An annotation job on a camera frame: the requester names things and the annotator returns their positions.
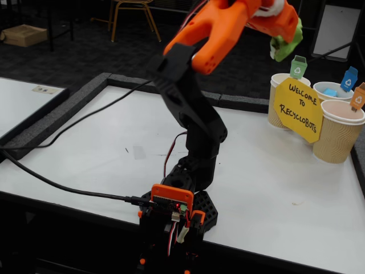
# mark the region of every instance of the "white table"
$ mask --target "white table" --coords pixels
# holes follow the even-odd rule
[[[67,124],[126,91],[107,87]],[[267,115],[216,109],[228,138],[207,189],[218,223],[204,239],[331,271],[364,273],[365,200],[351,159],[320,163],[300,137],[271,127]],[[160,95],[135,92],[21,163],[68,187],[139,196],[161,182],[165,154],[183,131]],[[181,136],[167,170],[186,153]],[[0,164],[0,174],[0,191],[139,223],[133,205],[64,192],[8,160]]]
[[[55,91],[36,92],[43,87]],[[0,138],[55,99],[64,89],[0,78]]]

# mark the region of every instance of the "blue label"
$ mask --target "blue label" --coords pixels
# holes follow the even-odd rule
[[[350,69],[344,74],[344,78],[341,82],[341,88],[349,92],[358,80],[358,76],[353,74]]]

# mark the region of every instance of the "blue object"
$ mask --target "blue object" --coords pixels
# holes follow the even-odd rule
[[[330,88],[326,88],[325,91],[323,92],[323,94],[332,96],[332,97],[337,97],[337,91],[332,90]]]
[[[358,70],[354,67],[350,67],[344,74],[341,82],[341,88],[346,92],[349,92],[358,80]]]

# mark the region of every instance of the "white paper cup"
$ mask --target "white paper cup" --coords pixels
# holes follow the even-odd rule
[[[337,91],[338,97],[329,96],[326,94],[323,94],[326,88],[330,88],[332,90]],[[353,90],[350,90],[349,92],[345,92],[340,86],[340,84],[333,83],[333,82],[318,82],[313,85],[313,89],[317,92],[319,101],[322,103],[325,100],[340,100],[340,101],[346,101],[350,102],[352,99],[352,96],[354,95]]]
[[[325,100],[321,106],[321,136],[314,143],[313,153],[325,162],[343,163],[365,124],[365,112],[362,109],[352,111],[350,103],[343,100]]]
[[[276,111],[274,109],[275,92],[276,92],[277,86],[279,86],[282,82],[284,82],[289,77],[290,77],[289,73],[278,73],[278,74],[274,74],[271,77],[271,81],[270,81],[271,89],[270,89],[268,119],[269,119],[269,123],[272,124],[274,127],[278,127],[278,128],[282,128],[282,129],[287,129],[287,127],[282,124],[278,114],[276,113]],[[310,81],[307,78],[302,77],[301,79],[299,79],[299,81],[310,87]]]

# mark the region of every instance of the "yellow sign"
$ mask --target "yellow sign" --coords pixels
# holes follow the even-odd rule
[[[276,88],[274,109],[284,126],[309,143],[319,140],[323,111],[312,88],[296,79],[287,78]]]

